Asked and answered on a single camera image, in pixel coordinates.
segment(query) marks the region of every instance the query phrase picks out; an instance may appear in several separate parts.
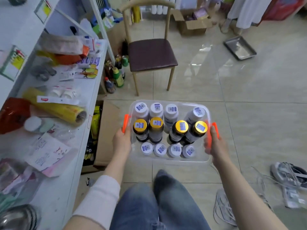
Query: white sleeve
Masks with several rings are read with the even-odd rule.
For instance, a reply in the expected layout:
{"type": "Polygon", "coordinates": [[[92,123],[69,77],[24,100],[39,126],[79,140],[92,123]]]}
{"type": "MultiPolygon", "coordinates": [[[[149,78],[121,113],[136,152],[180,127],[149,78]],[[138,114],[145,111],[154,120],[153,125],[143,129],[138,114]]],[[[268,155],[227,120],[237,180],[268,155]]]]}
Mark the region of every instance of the white sleeve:
{"type": "Polygon", "coordinates": [[[119,199],[120,185],[107,175],[100,176],[77,207],[73,216],[84,216],[109,230],[119,199]]]}

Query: gold bottle cap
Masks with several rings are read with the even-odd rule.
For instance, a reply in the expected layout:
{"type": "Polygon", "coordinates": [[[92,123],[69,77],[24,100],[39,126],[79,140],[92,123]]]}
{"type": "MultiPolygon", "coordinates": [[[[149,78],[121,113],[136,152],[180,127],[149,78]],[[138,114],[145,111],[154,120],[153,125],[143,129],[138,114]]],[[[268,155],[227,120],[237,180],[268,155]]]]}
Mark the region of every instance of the gold bottle cap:
{"type": "Polygon", "coordinates": [[[195,123],[194,131],[198,134],[204,134],[208,130],[208,126],[205,122],[203,121],[197,121],[195,123]]]}
{"type": "Polygon", "coordinates": [[[186,133],[189,130],[189,125],[184,120],[179,120],[175,124],[175,128],[179,133],[186,133]]]}
{"type": "Polygon", "coordinates": [[[163,125],[163,120],[159,117],[153,117],[150,120],[150,125],[152,128],[160,128],[163,125]]]}
{"type": "Polygon", "coordinates": [[[137,119],[134,124],[133,124],[133,127],[134,129],[137,131],[137,132],[143,132],[146,130],[147,128],[147,122],[146,120],[144,119],[137,119]]]}

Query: paper roll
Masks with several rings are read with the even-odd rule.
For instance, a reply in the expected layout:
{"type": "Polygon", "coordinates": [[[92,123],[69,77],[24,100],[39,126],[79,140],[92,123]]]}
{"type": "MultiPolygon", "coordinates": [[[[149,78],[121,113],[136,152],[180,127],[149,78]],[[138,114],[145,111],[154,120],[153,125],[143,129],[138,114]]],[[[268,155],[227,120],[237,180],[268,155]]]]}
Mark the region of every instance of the paper roll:
{"type": "Polygon", "coordinates": [[[38,103],[37,96],[44,96],[44,93],[30,87],[23,93],[22,98],[30,101],[37,108],[74,125],[81,125],[87,117],[87,112],[82,107],[58,103],[38,103]]]}

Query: hand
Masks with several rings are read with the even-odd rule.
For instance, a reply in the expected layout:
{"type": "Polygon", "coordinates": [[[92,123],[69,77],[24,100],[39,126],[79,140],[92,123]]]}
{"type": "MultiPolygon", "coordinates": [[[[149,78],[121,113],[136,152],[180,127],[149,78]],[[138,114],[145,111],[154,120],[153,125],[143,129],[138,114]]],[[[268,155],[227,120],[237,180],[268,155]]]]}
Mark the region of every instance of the hand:
{"type": "Polygon", "coordinates": [[[113,136],[113,152],[115,156],[120,156],[128,158],[129,152],[131,150],[131,139],[130,139],[131,129],[129,126],[126,127],[125,134],[122,132],[122,129],[118,129],[115,135],[113,136]]]}
{"type": "Polygon", "coordinates": [[[220,138],[217,138],[217,134],[216,134],[216,130],[215,127],[212,126],[210,127],[210,134],[212,137],[212,143],[211,143],[211,150],[207,150],[208,149],[208,138],[206,138],[205,141],[205,152],[207,154],[211,154],[213,157],[213,165],[215,167],[218,167],[220,162],[222,161],[230,161],[230,157],[229,157],[229,152],[228,152],[228,147],[227,147],[227,143],[222,139],[222,137],[220,136],[220,138]]]}

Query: white plastic bottle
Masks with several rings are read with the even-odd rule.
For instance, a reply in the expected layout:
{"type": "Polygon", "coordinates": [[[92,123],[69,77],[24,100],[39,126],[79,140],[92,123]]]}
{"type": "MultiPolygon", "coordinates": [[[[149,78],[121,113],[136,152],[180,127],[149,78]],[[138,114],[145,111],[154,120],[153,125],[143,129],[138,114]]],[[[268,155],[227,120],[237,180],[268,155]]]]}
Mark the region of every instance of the white plastic bottle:
{"type": "Polygon", "coordinates": [[[155,102],[150,106],[149,119],[152,119],[153,117],[159,117],[163,119],[163,106],[158,102],[155,102]]]}
{"type": "Polygon", "coordinates": [[[135,117],[137,119],[144,119],[146,122],[149,123],[149,110],[144,102],[138,102],[134,106],[134,110],[135,110],[135,117]]]}
{"type": "Polygon", "coordinates": [[[206,111],[201,107],[194,107],[193,110],[187,113],[185,121],[189,124],[194,124],[199,120],[202,120],[206,114],[206,111]]]}
{"type": "Polygon", "coordinates": [[[172,127],[178,119],[178,107],[175,104],[168,104],[164,112],[164,124],[168,127],[172,127]]]}

